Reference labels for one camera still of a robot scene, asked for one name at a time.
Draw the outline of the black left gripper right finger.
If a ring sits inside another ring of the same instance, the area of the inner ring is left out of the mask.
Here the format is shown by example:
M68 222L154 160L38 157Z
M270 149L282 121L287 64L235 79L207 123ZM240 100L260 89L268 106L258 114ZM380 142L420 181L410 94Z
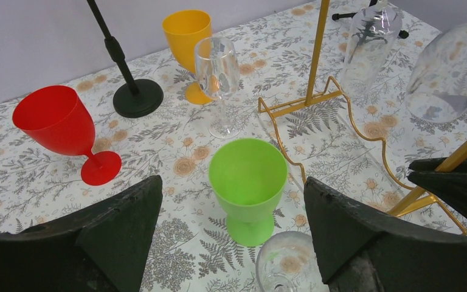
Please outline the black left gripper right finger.
M396 218L312 177L303 196L331 291L467 291L467 236Z

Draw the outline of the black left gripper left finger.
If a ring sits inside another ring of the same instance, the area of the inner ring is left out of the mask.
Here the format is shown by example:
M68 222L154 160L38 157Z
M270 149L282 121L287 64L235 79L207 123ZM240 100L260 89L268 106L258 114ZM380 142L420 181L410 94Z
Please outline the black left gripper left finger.
M0 233L0 291L139 291L162 178L24 231Z

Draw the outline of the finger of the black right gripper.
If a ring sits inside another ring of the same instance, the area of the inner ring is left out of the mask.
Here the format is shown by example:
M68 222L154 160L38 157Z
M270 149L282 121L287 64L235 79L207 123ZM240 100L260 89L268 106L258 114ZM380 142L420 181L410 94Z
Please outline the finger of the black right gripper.
M441 198L467 218L467 159L450 172L436 172L444 160L433 158L411 162L407 179Z

